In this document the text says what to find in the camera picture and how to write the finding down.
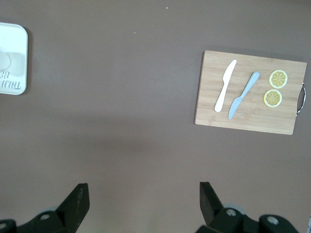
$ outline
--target cutting board handle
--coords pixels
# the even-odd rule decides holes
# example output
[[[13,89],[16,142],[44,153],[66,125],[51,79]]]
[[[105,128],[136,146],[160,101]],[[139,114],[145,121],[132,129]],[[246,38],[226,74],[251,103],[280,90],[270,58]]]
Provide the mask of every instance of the cutting board handle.
[[[297,113],[296,113],[296,116],[300,113],[301,109],[303,108],[303,106],[305,105],[305,101],[306,101],[306,88],[305,88],[305,83],[302,83],[302,88],[301,88],[301,91],[300,91],[300,94],[303,93],[303,97],[302,97],[302,102],[301,102],[301,105],[299,108],[297,108]]]

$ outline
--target blue plastic knife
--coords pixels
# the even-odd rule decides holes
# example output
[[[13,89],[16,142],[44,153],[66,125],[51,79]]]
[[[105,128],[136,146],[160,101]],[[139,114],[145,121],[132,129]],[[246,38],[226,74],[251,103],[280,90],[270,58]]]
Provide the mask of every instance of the blue plastic knife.
[[[259,78],[260,73],[258,71],[255,71],[252,76],[249,78],[248,83],[246,84],[242,94],[235,98],[231,104],[230,110],[229,110],[229,116],[228,119],[232,119],[233,115],[235,114],[235,111],[237,110],[238,106],[246,96],[247,92],[252,88],[252,86],[255,84],[257,79]]]

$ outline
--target tabletop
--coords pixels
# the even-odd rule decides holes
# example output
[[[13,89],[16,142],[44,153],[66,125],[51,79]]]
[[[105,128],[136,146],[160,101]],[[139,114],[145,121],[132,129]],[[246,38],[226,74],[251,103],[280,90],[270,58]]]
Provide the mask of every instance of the tabletop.
[[[88,183],[79,233],[193,233],[199,182],[254,220],[311,213],[309,97],[293,135],[194,124],[206,50],[307,63],[309,0],[2,0],[26,29],[27,89],[0,95],[0,219]]]

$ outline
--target knife handle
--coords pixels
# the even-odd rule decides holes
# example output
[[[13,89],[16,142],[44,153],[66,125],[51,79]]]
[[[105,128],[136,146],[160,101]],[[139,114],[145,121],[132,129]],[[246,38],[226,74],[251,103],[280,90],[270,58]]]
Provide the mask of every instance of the knife handle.
[[[225,93],[227,91],[227,88],[228,88],[228,83],[223,85],[222,91],[219,94],[218,100],[214,108],[215,112],[217,113],[220,112],[223,108],[224,101],[225,101]]]
[[[252,86],[255,84],[255,82],[257,81],[257,79],[259,78],[260,73],[258,71],[255,71],[252,76],[249,78],[248,83],[246,84],[241,97],[245,97],[245,95],[247,94],[247,92],[252,88]]]

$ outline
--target bamboo cutting board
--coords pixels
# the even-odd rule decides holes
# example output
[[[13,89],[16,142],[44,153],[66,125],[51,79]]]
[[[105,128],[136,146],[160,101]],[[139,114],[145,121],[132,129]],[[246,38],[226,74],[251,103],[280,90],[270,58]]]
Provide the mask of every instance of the bamboo cutting board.
[[[223,75],[232,60],[237,64],[233,70],[221,112],[214,110],[223,87]],[[297,102],[306,71],[306,63],[242,54],[205,51],[195,115],[195,124],[267,133],[293,134]],[[269,108],[263,101],[264,94],[274,89],[269,84],[270,74],[284,70],[288,80],[283,88],[282,102]],[[233,118],[228,113],[233,100],[240,96],[254,71],[259,79],[246,94]]]

